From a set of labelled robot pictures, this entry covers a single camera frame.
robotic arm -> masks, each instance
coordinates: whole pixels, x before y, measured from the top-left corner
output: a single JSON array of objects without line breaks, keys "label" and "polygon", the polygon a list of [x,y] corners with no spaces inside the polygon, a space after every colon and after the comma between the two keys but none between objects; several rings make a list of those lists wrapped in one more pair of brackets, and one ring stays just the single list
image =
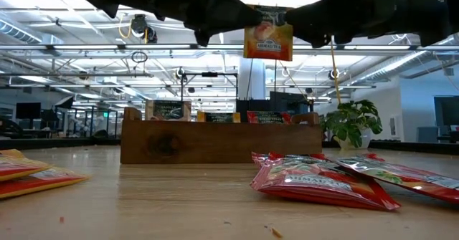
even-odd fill
[{"label": "robotic arm", "polygon": [[459,31],[458,0],[321,0],[285,15],[294,36],[322,47],[334,35],[337,44],[354,37],[418,34],[421,45],[434,44]]},{"label": "robotic arm", "polygon": [[194,30],[198,44],[207,46],[212,35],[256,26],[261,14],[240,0],[87,0],[116,17],[120,4],[153,13],[160,21],[165,17],[182,21]]},{"label": "robotic arm", "polygon": [[[202,46],[212,35],[256,26],[262,20],[240,0],[88,1],[112,18],[123,4],[149,11],[161,21],[165,17],[182,21]],[[459,0],[321,0],[288,11],[283,20],[293,25],[295,37],[313,47],[327,45],[332,35],[337,44],[346,44],[354,37],[405,33],[418,34],[421,45],[427,46],[459,32],[458,10]]]}]

white plant pot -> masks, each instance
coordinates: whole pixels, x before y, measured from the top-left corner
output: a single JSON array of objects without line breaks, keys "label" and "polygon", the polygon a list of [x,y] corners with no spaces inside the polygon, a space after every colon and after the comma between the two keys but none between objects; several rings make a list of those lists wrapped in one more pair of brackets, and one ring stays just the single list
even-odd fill
[{"label": "white plant pot", "polygon": [[360,130],[361,133],[361,146],[356,148],[352,145],[349,138],[346,140],[340,140],[335,136],[335,140],[338,142],[339,146],[343,150],[356,150],[356,149],[367,149],[372,139],[372,130],[369,128]]}]

potted plant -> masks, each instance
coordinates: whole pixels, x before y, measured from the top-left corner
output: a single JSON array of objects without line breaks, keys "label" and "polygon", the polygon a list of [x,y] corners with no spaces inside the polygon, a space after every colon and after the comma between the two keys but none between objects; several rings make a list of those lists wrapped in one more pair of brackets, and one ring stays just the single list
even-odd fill
[{"label": "potted plant", "polygon": [[369,100],[339,104],[337,111],[327,114],[324,127],[343,149],[368,148],[372,132],[382,132],[378,110]]}]

red tea packet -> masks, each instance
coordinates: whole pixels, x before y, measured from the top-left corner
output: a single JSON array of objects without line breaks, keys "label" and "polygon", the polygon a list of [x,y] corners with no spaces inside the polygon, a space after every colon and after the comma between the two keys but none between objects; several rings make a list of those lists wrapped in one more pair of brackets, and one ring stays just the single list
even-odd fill
[{"label": "red tea packet", "polygon": [[285,123],[290,124],[288,112],[247,111],[249,123]]},{"label": "red tea packet", "polygon": [[394,210],[400,205],[371,178],[360,178],[325,159],[271,155],[250,184],[263,193],[285,198],[347,206]]},{"label": "red tea packet", "polygon": [[401,186],[417,193],[459,203],[459,180],[436,173],[385,162],[374,153],[331,161],[358,173]]},{"label": "red tea packet", "polygon": [[325,155],[324,154],[310,154],[310,155],[282,155],[282,154],[277,154],[274,152],[270,152],[269,154],[260,154],[260,153],[255,153],[252,151],[252,160],[257,165],[258,168],[261,168],[263,164],[268,160],[268,158],[271,157],[272,159],[274,158],[292,158],[292,159],[297,159],[301,160],[303,157],[306,159],[310,160],[311,158],[317,158],[318,161],[325,160]]},{"label": "red tea packet", "polygon": [[68,186],[89,179],[64,168],[50,168],[29,176],[0,182],[0,198],[20,196],[61,186]]},{"label": "red tea packet", "polygon": [[19,155],[10,153],[0,154],[0,181],[27,176],[48,168],[51,166],[40,161],[20,158]]}]

wooden table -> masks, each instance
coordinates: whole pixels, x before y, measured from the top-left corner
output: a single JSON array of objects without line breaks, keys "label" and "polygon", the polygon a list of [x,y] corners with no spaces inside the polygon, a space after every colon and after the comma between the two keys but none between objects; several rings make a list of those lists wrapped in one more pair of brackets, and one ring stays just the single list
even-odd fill
[{"label": "wooden table", "polygon": [[[374,150],[391,162],[459,178],[459,156]],[[330,155],[349,155],[325,150]],[[396,212],[266,196],[252,164],[123,165],[119,147],[24,151],[93,175],[65,188],[0,201],[0,239],[458,239],[459,207],[383,184]]]}]

